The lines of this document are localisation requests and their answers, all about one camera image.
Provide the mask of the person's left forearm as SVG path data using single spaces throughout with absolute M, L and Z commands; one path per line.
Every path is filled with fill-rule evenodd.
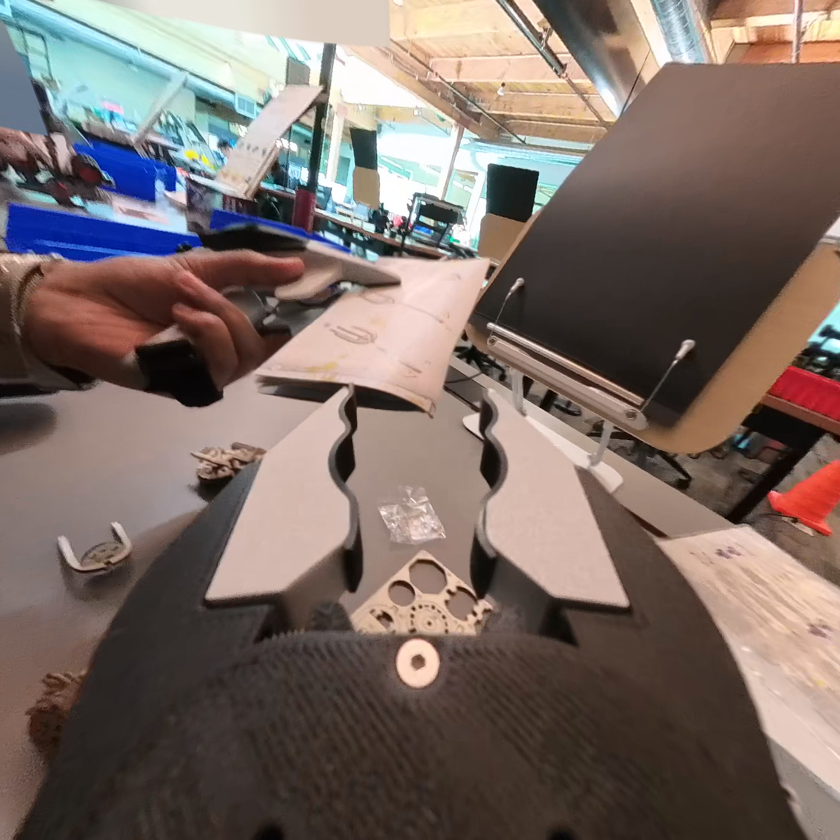
M 1 382 L 2 385 L 51 389 L 53 371 L 40 362 L 24 341 L 28 294 L 43 277 L 45 261 L 37 256 L 1 255 Z

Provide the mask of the white instruction booklet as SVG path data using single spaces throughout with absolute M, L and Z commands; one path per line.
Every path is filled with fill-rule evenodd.
M 432 417 L 490 260 L 386 263 L 399 285 L 343 294 L 257 369 L 261 384 L 354 385 Z

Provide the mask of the black floor pole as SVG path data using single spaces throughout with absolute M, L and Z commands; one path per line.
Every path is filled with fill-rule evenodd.
M 335 44 L 329 43 L 323 45 L 319 76 L 321 92 L 316 101 L 316 108 L 314 111 L 311 152 L 308 167 L 309 176 L 308 185 L 306 187 L 306 192 L 308 194 L 306 203 L 306 208 L 308 210 L 306 228 L 309 231 L 312 231 L 313 229 L 314 212 L 317 208 L 320 165 L 322 161 L 324 135 L 329 112 L 329 97 L 336 51 L 337 46 Z

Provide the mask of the small wooden model assembly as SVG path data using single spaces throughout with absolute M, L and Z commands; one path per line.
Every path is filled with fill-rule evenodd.
M 190 452 L 196 460 L 196 479 L 202 486 L 220 486 L 247 466 L 260 462 L 266 449 L 233 442 L 228 447 L 204 447 Z

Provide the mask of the grey desk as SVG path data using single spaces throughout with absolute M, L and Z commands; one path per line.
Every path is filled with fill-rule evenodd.
M 259 394 L 251 380 L 201 409 L 107 384 L 2 402 L 2 838 L 15 837 L 43 778 L 25 715 L 42 676 L 85 667 L 130 588 L 204 508 L 190 452 L 232 442 L 270 448 L 316 408 Z M 487 491 L 480 441 L 462 422 L 472 410 L 448 393 L 433 418 L 360 408 L 350 484 L 364 577 L 342 598 L 349 611 L 417 551 L 389 540 L 377 510 L 399 486 L 427 491 L 446 531 L 429 551 L 467 576 Z M 123 566 L 102 574 L 63 566 L 60 535 L 81 555 L 110 539 L 115 521 L 133 543 Z

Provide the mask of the black book stand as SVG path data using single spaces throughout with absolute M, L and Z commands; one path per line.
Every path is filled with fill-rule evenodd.
M 662 69 L 529 221 L 469 337 L 640 441 L 724 441 L 838 303 L 839 69 Z

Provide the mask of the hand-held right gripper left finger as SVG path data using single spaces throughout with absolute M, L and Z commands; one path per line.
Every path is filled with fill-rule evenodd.
M 259 463 L 205 594 L 210 607 L 269 606 L 282 631 L 361 582 L 355 468 L 358 407 L 340 388 Z

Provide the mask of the wooden gear assembly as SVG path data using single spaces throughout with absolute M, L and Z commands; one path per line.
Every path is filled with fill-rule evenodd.
M 52 671 L 41 679 L 42 690 L 27 709 L 28 738 L 40 757 L 55 756 L 70 712 L 76 705 L 88 671 Z

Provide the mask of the cardboard sign board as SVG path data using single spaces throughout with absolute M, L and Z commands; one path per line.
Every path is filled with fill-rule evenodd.
M 225 196 L 250 200 L 269 173 L 292 124 L 319 101 L 322 88 L 288 86 L 271 99 L 227 155 L 215 184 Z

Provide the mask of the large clear plastic wrapper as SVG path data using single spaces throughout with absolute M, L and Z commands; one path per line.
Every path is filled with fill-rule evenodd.
M 838 838 L 838 588 L 748 526 L 655 540 L 726 638 L 805 830 Z

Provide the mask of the person's left hand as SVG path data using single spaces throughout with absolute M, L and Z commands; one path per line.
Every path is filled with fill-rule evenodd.
M 130 372 L 126 360 L 176 326 L 222 391 L 283 343 L 279 335 L 260 337 L 223 290 L 275 289 L 298 280 L 303 270 L 298 257 L 243 249 L 51 262 L 24 305 L 24 344 L 53 369 L 142 390 L 140 375 Z

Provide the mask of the black and cardboard panel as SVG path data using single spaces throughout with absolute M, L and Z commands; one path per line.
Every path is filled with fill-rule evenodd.
M 539 172 L 490 163 L 486 173 L 486 212 L 479 224 L 478 255 L 500 262 L 529 223 Z

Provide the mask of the wooden puzzle sheet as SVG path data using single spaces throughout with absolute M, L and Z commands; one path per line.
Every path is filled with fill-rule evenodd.
M 352 614 L 360 633 L 475 636 L 494 611 L 427 551 L 417 552 Z

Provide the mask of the small curved wooden piece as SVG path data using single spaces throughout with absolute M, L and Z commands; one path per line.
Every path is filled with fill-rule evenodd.
M 110 523 L 111 538 L 99 542 L 77 555 L 68 537 L 56 540 L 58 557 L 65 568 L 75 574 L 109 573 L 123 566 L 133 553 L 133 543 L 123 525 Z

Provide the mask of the equipment rack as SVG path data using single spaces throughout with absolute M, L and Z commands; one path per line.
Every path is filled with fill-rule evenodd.
M 409 206 L 406 236 L 422 245 L 441 248 L 449 242 L 465 209 L 428 193 L 416 192 Z

